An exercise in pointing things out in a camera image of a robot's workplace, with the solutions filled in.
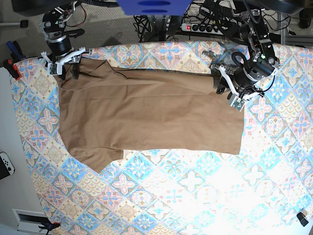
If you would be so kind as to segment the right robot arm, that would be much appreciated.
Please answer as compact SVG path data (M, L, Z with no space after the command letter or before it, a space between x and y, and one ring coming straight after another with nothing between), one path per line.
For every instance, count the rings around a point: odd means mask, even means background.
M80 64L83 54L88 53L85 47L75 49L71 45L71 38L82 36L83 29L66 30L67 22L73 16L78 1L56 7L43 16L40 28L44 34L45 41L51 50L41 53L45 60L45 66L49 75L58 76L60 79L66 78L66 66L71 67L73 79L78 79Z

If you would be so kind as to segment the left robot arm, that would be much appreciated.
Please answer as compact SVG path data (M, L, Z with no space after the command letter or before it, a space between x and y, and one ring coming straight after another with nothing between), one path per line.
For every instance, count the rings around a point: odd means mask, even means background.
M280 61L275 56L260 8L247 8L232 12L232 15L241 22L239 36L241 42L247 45L249 58L236 51L231 54L236 66L218 63L211 68L221 75L216 93L230 91L227 97L229 106L241 111L248 101L258 95L264 96L269 90L258 89L255 84L267 77L274 78Z

